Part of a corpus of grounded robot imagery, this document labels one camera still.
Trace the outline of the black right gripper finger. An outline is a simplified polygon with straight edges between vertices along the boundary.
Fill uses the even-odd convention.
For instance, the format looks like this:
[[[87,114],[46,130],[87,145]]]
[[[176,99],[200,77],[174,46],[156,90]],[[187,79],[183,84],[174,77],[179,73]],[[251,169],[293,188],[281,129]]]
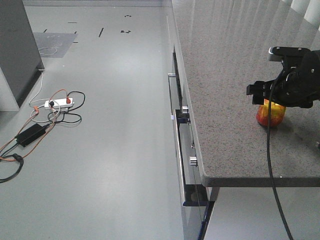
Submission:
[[[253,105],[264,105],[265,100],[270,99],[271,88],[274,80],[256,81],[246,87],[246,95],[252,95],[251,103]]]

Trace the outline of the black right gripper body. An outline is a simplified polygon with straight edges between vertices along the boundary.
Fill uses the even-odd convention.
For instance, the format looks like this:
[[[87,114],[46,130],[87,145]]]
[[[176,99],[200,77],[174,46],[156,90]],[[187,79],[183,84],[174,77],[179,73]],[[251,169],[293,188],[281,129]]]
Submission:
[[[311,108],[320,99],[320,51],[273,46],[268,53],[270,61],[283,66],[268,99],[285,107]]]

